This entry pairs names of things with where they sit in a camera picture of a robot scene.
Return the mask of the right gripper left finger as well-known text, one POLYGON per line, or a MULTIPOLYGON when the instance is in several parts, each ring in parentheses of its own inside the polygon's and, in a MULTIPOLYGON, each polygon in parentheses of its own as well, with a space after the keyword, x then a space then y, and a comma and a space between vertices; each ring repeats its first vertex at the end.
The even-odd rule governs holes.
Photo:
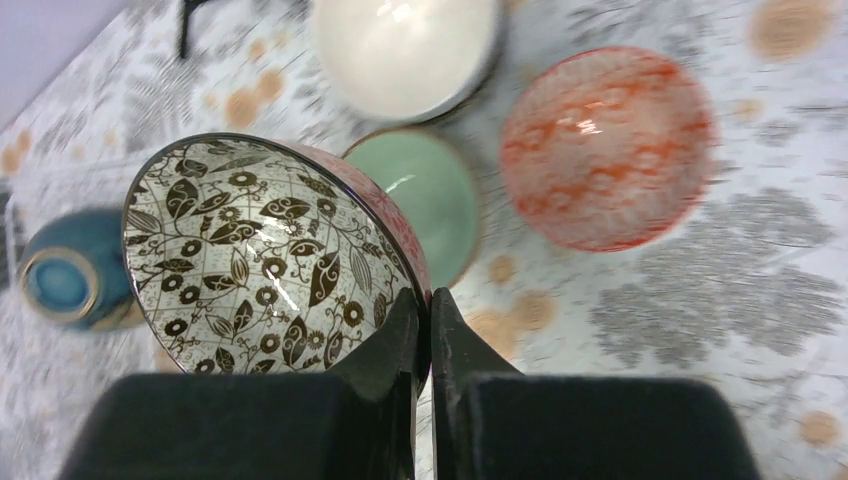
POLYGON ((343 381, 332 441, 335 479, 414 477, 418 315, 404 288, 384 323, 331 372, 343 381))

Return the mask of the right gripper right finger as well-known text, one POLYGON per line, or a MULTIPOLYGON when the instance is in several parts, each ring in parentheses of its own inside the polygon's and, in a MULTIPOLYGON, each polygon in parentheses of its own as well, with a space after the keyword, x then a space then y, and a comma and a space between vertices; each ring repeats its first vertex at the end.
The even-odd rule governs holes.
POLYGON ((519 479, 524 376, 467 324, 446 287, 431 302, 434 475, 519 479))

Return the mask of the light green celadon bowl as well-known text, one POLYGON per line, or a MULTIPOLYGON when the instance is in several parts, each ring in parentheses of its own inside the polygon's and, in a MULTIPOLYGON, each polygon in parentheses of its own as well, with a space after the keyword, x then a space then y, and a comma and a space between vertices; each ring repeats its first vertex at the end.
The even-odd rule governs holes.
POLYGON ((357 140, 343 158, 400 208, 423 247, 432 285, 455 285, 482 233, 480 194, 462 152, 425 129, 397 127, 357 140))

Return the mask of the pink floral bowl leaf interior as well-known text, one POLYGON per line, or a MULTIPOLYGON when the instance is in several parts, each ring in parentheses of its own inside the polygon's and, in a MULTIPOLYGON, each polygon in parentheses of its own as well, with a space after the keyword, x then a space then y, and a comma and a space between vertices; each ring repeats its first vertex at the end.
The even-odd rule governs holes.
POLYGON ((423 248, 399 207, 331 153, 236 133, 183 138, 134 178, 125 263, 146 321, 182 371, 330 369, 410 290, 423 248))

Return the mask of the red orange patterned bowl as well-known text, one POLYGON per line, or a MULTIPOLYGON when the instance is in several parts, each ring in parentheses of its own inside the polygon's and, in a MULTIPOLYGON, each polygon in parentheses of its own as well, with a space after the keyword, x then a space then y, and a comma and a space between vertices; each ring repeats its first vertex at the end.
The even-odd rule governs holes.
POLYGON ((519 95, 498 161, 516 212, 558 245, 615 252, 677 225, 713 170, 707 92, 655 51, 604 47, 569 57, 519 95))

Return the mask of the white ribbed bowl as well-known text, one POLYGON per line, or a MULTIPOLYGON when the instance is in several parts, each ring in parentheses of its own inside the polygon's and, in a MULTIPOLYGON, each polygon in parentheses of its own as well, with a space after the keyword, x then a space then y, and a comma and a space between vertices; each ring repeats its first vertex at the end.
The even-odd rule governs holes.
POLYGON ((331 87, 367 118, 420 123, 466 100, 504 30, 497 0, 324 0, 309 27, 331 87))

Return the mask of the dark teal floral bowl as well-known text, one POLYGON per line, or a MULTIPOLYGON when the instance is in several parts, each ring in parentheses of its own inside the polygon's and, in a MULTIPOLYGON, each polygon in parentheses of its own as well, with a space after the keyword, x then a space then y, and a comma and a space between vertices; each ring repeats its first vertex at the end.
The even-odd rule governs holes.
POLYGON ((25 303, 53 324, 117 331, 145 322, 126 271, 123 211, 79 210, 38 230, 25 246, 16 280, 25 303))

